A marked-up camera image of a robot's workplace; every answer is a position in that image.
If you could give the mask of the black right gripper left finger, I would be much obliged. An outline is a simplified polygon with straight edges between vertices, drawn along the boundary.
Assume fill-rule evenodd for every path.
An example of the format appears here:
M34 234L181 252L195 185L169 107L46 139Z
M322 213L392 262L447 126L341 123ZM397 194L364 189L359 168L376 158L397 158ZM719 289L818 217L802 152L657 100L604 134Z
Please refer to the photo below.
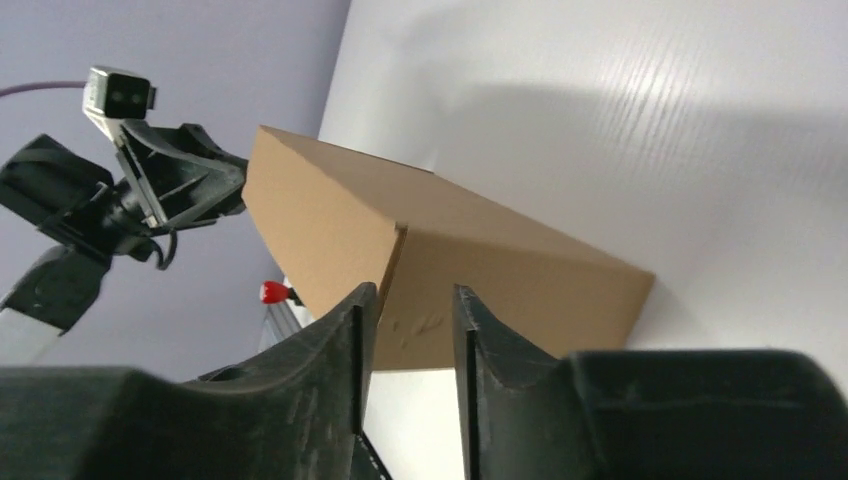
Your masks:
M378 293L363 283L262 353L186 383L5 368L5 479L375 479L362 436Z

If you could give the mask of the red emergency stop button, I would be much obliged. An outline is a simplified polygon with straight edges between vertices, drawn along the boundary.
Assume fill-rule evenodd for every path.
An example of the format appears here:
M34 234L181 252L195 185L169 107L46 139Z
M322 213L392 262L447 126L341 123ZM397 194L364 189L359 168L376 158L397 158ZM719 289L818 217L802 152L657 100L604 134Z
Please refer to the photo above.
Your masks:
M259 289L259 299L266 305L290 301L296 306L303 306L303 301L293 287L277 281L263 282Z

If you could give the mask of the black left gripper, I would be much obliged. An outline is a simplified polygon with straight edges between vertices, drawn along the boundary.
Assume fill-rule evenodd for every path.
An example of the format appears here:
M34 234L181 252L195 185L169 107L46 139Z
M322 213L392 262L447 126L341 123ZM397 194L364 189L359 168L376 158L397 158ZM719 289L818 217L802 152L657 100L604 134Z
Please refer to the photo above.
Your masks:
M107 267L116 256L142 263L154 257L164 271L178 246L174 229L214 224L245 210L248 161L222 149L199 124L123 121L119 165L128 183L97 183L75 204L49 210L37 229Z

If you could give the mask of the brown cardboard box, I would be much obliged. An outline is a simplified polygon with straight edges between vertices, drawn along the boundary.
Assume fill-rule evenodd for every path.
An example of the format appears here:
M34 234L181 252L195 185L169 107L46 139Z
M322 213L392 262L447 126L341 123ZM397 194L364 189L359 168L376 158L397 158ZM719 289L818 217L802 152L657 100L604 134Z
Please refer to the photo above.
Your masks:
M554 356L618 349L654 277L434 173L258 129L242 196L271 256L320 317L378 288L378 370L454 363L452 298L471 287Z

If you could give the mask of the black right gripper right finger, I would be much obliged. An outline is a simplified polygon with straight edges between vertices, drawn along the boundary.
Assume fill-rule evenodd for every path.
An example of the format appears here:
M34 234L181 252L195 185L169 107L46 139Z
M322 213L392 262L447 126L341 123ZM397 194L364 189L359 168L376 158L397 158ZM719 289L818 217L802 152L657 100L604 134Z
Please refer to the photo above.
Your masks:
M583 351L555 358L456 286L469 479L843 479L847 404L786 350Z

